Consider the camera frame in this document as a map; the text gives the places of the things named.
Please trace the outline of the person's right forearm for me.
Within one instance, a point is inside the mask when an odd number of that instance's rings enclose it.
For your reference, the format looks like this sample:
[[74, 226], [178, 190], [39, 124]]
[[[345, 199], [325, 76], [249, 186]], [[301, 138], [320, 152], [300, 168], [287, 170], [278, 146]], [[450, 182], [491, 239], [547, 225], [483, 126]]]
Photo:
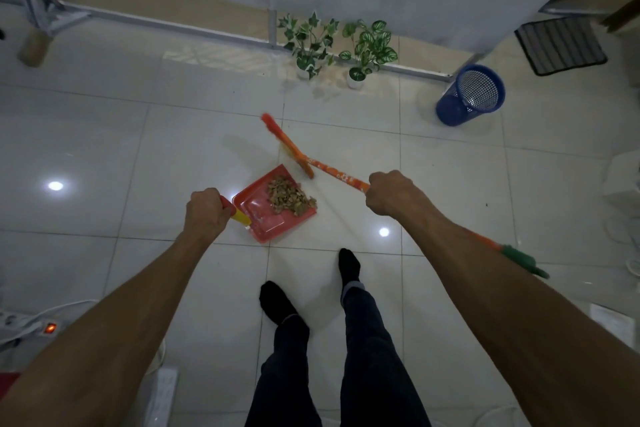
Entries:
[[396, 205], [532, 427], [640, 427], [640, 354], [423, 194]]

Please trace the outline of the person's left hand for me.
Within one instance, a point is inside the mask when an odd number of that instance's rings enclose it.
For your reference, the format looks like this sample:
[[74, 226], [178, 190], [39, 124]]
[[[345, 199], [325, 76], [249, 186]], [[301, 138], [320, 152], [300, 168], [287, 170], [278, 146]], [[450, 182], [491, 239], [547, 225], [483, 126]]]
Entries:
[[226, 229], [235, 209], [217, 188], [209, 187], [191, 194], [181, 236], [201, 245], [211, 245]]

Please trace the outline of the person's leg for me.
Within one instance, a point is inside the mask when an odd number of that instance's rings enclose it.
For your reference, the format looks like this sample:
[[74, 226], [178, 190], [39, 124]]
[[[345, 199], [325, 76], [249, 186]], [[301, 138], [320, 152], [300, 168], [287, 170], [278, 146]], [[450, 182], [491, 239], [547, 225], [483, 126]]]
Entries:
[[431, 427], [378, 306], [360, 281], [360, 262], [342, 248], [338, 266], [347, 347], [341, 427]]
[[276, 324], [274, 350], [261, 366], [244, 427], [322, 427], [308, 387], [309, 327], [275, 282], [260, 287], [259, 302]]

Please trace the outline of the orange broom with green grip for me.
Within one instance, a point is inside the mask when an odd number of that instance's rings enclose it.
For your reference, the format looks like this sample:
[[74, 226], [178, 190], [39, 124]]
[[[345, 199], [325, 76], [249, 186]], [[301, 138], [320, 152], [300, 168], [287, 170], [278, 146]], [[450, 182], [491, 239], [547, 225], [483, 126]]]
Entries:
[[[301, 150], [292, 142], [289, 136], [286, 135], [285, 132], [279, 127], [275, 119], [268, 113], [262, 114], [260, 119], [266, 125], [266, 128], [268, 129], [268, 131], [274, 135], [274, 137], [279, 141], [281, 146], [288, 152], [290, 157], [298, 165], [301, 166], [302, 170], [305, 172], [305, 174], [309, 178], [311, 179], [314, 178], [314, 171], [312, 170], [312, 168], [315, 167], [325, 172], [326, 174], [329, 174], [330, 176], [336, 178], [337, 180], [340, 180], [341, 182], [347, 184], [348, 186], [352, 188], [356, 188], [357, 190], [359, 190], [364, 194], [369, 190], [370, 185], [368, 183], [362, 180], [359, 180], [357, 178], [354, 178], [346, 174], [345, 172], [339, 171], [334, 167], [330, 167], [329, 165], [319, 162], [318, 160], [310, 158], [306, 156], [304, 153], [302, 153]], [[495, 241], [492, 241], [492, 239], [489, 239], [488, 237], [484, 237], [480, 234], [476, 234], [471, 230], [466, 229], [466, 231], [468, 234], [470, 234], [471, 236], [474, 236], [476, 239], [480, 240], [482, 243], [492, 248], [492, 250], [495, 250], [501, 255], [504, 255], [510, 261], [516, 263], [517, 265], [519, 265], [521, 268], [525, 269], [529, 273], [546, 280], [550, 277], [550, 275], [546, 271], [538, 267], [536, 260], [532, 256], [524, 252], [521, 252], [520, 250], [517, 250], [516, 248], [510, 245], [503, 245]]]

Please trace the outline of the person's right hand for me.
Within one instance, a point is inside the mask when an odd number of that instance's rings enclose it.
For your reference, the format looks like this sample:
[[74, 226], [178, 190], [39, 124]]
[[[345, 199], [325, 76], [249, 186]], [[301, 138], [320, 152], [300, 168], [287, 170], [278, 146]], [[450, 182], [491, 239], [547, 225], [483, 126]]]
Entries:
[[373, 213], [398, 222], [432, 207], [429, 198], [413, 181], [397, 170], [370, 174], [365, 203]]

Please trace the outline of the potted plant with variegated leaves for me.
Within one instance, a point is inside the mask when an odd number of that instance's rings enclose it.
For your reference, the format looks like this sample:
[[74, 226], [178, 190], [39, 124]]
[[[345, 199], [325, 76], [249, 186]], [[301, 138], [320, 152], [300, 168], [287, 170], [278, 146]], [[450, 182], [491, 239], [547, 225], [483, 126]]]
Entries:
[[335, 63], [332, 53], [334, 37], [340, 22], [331, 19], [323, 23], [313, 12], [308, 19], [297, 19], [291, 14], [277, 20], [287, 42], [284, 49], [291, 53], [299, 79], [311, 81], [321, 70]]

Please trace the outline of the person's left leg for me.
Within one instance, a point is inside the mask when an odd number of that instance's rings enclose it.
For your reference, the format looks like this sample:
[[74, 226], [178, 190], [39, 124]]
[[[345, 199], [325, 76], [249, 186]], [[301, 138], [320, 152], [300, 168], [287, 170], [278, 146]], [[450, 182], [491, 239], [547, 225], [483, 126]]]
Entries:
[[309, 327], [275, 282], [260, 287], [259, 302], [276, 324], [274, 350], [261, 366], [244, 427], [322, 427], [308, 387]]

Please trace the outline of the blue mesh wastebasket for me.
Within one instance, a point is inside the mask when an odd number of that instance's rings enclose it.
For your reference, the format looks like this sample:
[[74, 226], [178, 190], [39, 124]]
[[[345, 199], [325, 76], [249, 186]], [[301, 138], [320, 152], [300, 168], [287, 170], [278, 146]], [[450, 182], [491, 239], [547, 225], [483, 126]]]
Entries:
[[435, 112], [447, 126], [460, 126], [481, 115], [499, 110], [506, 99], [506, 88], [491, 68], [471, 64], [462, 68], [438, 100]]

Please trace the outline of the white plastic object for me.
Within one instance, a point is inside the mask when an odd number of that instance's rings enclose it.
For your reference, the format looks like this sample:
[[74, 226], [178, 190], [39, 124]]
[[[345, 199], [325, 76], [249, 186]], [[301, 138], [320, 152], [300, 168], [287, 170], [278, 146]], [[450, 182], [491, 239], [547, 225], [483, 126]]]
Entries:
[[163, 339], [146, 371], [132, 411], [133, 427], [169, 427], [179, 382], [179, 368], [165, 365]]

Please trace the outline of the white power strip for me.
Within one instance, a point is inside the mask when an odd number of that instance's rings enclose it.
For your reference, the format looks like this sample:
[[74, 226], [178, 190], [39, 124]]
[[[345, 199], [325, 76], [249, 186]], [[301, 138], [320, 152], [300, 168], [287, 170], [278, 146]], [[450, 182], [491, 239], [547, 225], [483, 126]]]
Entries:
[[0, 309], [0, 346], [35, 337], [53, 338], [66, 326], [63, 319], [47, 316], [30, 316], [7, 309]]

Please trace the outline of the person's right leg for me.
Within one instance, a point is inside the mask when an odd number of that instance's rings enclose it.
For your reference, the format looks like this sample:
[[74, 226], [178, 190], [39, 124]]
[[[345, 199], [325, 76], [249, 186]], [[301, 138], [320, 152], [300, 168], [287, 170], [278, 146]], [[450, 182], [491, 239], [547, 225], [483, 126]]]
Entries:
[[378, 306], [360, 281], [360, 262], [342, 248], [338, 266], [347, 347], [341, 427], [431, 427]]

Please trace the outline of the red dustpan with yellow handle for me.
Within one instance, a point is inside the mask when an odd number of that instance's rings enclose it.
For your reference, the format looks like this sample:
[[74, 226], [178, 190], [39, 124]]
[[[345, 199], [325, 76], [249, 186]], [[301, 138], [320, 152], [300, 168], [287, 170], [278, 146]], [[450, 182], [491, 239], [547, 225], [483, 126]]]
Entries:
[[291, 231], [317, 214], [315, 208], [308, 208], [296, 216], [290, 210], [276, 213], [270, 201], [269, 184], [277, 178], [284, 178], [294, 185], [297, 182], [284, 164], [278, 165], [247, 188], [236, 194], [232, 200], [221, 196], [223, 208], [232, 209], [231, 218], [241, 223], [259, 243], [265, 244], [282, 234]]

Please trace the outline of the pile of brown debris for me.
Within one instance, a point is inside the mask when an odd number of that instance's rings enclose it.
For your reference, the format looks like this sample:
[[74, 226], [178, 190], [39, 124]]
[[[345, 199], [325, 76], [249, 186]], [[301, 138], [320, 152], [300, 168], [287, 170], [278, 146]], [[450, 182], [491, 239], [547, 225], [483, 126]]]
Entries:
[[317, 209], [317, 201], [307, 196], [296, 183], [277, 176], [267, 185], [268, 202], [274, 214], [289, 213], [297, 218]]

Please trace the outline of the person's left forearm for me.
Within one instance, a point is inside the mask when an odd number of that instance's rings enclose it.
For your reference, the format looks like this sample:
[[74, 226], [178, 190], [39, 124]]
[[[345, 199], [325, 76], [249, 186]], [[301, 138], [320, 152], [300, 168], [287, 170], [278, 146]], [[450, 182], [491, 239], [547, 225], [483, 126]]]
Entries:
[[0, 401], [0, 427], [119, 427], [214, 239], [183, 231], [68, 326]]

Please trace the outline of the dark striped doormat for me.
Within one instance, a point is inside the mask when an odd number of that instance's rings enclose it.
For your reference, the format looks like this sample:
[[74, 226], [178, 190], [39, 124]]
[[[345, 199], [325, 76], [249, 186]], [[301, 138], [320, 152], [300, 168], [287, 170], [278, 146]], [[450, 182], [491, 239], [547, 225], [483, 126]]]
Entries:
[[533, 21], [521, 25], [514, 34], [536, 76], [550, 76], [608, 62], [591, 20], [586, 16]]

